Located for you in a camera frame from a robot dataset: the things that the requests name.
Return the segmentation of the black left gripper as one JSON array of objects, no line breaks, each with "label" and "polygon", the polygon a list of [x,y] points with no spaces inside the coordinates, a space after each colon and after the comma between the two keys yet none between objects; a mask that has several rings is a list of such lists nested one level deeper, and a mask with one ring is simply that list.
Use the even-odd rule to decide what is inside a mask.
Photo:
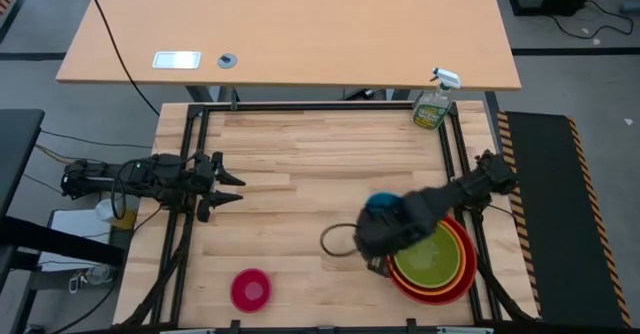
[{"label": "black left gripper", "polygon": [[203,152],[196,152],[193,154],[192,160],[194,166],[189,170],[187,197],[194,199],[196,196],[200,196],[202,198],[197,206],[196,217],[198,221],[207,223],[213,209],[243,199],[243,196],[239,194],[211,192],[214,178],[223,185],[245,186],[246,183],[225,169],[222,152],[216,151],[211,157]]}]

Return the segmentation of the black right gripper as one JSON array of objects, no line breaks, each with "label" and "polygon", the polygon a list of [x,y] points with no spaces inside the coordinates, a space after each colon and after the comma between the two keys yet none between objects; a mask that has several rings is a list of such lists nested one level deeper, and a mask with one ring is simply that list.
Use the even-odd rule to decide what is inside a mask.
[{"label": "black right gripper", "polygon": [[385,256],[408,249],[430,236],[436,217],[422,204],[406,201],[367,203],[356,221],[355,246],[367,269],[382,277],[390,272]]}]

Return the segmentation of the blue plastic bowl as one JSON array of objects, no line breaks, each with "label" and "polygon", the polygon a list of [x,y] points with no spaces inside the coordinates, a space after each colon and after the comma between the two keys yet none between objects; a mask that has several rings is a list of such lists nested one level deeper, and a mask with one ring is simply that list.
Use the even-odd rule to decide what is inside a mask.
[{"label": "blue plastic bowl", "polygon": [[397,208],[402,202],[402,197],[389,192],[377,192],[372,194],[365,202],[366,210],[391,210]]}]

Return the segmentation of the large red plastic bowl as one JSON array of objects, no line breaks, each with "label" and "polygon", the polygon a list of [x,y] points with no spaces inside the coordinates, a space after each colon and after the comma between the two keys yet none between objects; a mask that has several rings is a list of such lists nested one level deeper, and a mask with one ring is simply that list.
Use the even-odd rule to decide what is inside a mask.
[{"label": "large red plastic bowl", "polygon": [[387,258],[394,285],[427,305],[445,305],[464,296],[474,284],[477,262],[472,240],[451,217],[428,239]]}]

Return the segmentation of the small pink plastic bowl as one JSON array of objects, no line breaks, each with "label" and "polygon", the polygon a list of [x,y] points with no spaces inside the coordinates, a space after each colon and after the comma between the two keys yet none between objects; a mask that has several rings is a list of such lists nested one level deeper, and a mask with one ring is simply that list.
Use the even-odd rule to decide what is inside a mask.
[{"label": "small pink plastic bowl", "polygon": [[231,282],[230,300],[243,313],[261,311],[270,301],[272,284],[269,276],[257,268],[239,272]]}]

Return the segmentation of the white plastic cup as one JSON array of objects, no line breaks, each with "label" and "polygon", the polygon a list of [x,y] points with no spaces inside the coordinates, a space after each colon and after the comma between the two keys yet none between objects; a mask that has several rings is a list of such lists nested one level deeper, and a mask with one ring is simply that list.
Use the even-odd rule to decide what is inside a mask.
[{"label": "white plastic cup", "polygon": [[111,199],[104,199],[97,203],[94,208],[96,217],[107,223],[112,223],[118,220],[118,210],[113,210],[114,203]]}]

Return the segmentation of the white flat box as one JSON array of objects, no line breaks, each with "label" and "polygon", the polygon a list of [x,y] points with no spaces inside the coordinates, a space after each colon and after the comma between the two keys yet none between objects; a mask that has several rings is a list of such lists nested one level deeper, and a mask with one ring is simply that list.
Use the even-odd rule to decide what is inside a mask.
[{"label": "white flat box", "polygon": [[[56,210],[49,227],[67,234],[86,237],[103,244],[110,241],[111,225],[100,220],[94,210]],[[88,269],[97,262],[65,257],[55,253],[42,252],[38,262],[43,272]]]}]

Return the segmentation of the clear plastic item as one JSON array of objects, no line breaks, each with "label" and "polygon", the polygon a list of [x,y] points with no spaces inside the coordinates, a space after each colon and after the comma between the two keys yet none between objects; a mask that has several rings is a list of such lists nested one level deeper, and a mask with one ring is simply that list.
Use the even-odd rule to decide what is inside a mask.
[{"label": "clear plastic item", "polygon": [[89,285],[102,285],[113,280],[113,270],[108,265],[92,266],[81,275],[81,282]]}]

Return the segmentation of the spray bottle with white trigger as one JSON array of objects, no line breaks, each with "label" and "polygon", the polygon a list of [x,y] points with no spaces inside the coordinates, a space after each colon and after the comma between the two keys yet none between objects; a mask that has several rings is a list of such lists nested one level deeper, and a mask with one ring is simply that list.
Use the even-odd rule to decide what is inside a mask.
[{"label": "spray bottle with white trigger", "polygon": [[435,130],[451,108],[449,93],[452,89],[460,89],[462,81],[458,74],[446,69],[435,67],[432,73],[431,82],[436,82],[435,89],[422,91],[416,98],[412,106],[412,121],[422,128]]}]

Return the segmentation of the black table beam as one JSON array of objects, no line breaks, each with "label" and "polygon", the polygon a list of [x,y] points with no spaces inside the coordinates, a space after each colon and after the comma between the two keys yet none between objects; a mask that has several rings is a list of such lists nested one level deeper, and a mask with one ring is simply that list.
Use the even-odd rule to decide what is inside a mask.
[{"label": "black table beam", "polygon": [[88,238],[60,232],[19,218],[0,219],[0,244],[58,254],[119,267],[124,250]]}]

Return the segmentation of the black desk foot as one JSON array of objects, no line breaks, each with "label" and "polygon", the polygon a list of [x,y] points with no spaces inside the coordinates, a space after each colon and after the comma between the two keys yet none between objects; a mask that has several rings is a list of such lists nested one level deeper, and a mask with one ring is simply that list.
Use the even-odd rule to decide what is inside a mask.
[{"label": "black desk foot", "polygon": [[342,99],[344,101],[385,100],[386,90],[371,88],[356,89],[350,92],[345,92]]}]

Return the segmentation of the black mat with hazard stripes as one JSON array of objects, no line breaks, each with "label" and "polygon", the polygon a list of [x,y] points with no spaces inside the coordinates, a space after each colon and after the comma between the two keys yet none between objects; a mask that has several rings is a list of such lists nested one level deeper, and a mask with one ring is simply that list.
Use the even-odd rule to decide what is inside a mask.
[{"label": "black mat with hazard stripes", "polygon": [[501,111],[501,152],[536,308],[546,323],[632,325],[575,121]]}]

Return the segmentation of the light wood desk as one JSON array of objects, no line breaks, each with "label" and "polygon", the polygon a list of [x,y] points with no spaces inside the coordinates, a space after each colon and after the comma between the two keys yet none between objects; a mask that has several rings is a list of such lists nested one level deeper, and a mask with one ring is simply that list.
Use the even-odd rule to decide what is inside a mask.
[{"label": "light wood desk", "polygon": [[[154,69],[197,51],[193,70]],[[222,69],[217,59],[238,62]],[[521,83],[497,0],[93,0],[59,68],[66,83],[427,88]]]}]

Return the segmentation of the black side table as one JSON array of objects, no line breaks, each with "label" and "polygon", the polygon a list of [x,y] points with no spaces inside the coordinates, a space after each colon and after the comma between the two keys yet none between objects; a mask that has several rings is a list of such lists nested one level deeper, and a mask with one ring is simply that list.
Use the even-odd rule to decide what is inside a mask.
[{"label": "black side table", "polygon": [[0,109],[0,220],[11,205],[44,116],[40,109]]}]

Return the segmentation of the grey desk leg frame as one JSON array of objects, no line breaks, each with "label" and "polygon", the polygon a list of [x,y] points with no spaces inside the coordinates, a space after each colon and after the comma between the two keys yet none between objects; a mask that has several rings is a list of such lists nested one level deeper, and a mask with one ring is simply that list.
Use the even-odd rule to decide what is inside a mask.
[{"label": "grey desk leg frame", "polygon": [[194,102],[239,102],[240,98],[232,86],[186,86]]}]

